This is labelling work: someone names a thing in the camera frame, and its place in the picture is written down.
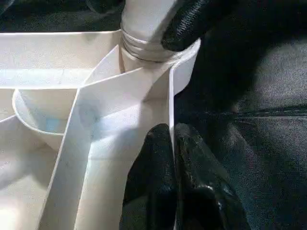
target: black fabric surface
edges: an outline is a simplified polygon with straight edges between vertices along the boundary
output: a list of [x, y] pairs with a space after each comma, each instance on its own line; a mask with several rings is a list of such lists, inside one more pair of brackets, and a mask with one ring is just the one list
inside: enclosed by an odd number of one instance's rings
[[[0, 30], [119, 28], [120, 10], [34, 8], [10, 8]], [[305, 0], [245, 1], [203, 37], [175, 98], [176, 122], [193, 124], [227, 169], [254, 230], [307, 228], [306, 27]]]

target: plastic compartment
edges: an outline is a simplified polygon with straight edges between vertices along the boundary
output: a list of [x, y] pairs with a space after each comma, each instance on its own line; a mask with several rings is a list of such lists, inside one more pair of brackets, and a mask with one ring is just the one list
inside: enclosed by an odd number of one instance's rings
[[0, 34], [4, 229], [118, 229], [127, 173], [148, 130], [167, 123], [173, 135], [173, 98], [200, 46], [153, 63], [120, 36]]
[[0, 149], [1, 229], [35, 229], [57, 152], [16, 116], [0, 122]]
[[172, 69], [152, 63], [124, 73], [130, 57], [122, 53], [119, 75], [97, 74], [78, 90], [39, 230], [118, 229], [128, 171], [153, 126], [167, 123], [173, 133], [174, 92], [185, 74], [188, 83], [198, 48]]
[[77, 88], [120, 35], [0, 34], [0, 229], [37, 227]]

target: black glove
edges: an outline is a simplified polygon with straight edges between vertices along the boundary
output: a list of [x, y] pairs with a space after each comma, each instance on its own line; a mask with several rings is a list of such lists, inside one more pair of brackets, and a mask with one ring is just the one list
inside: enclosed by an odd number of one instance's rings
[[227, 171], [198, 132], [178, 124], [175, 134], [180, 197], [177, 230], [249, 230]]
[[172, 230], [177, 188], [166, 124], [152, 128], [129, 171], [120, 230]]
[[197, 131], [179, 124], [175, 132], [176, 170], [168, 126], [147, 134], [128, 174], [119, 229], [249, 230], [226, 170]]
[[164, 33], [165, 49], [182, 51], [225, 15], [238, 0], [184, 0]]

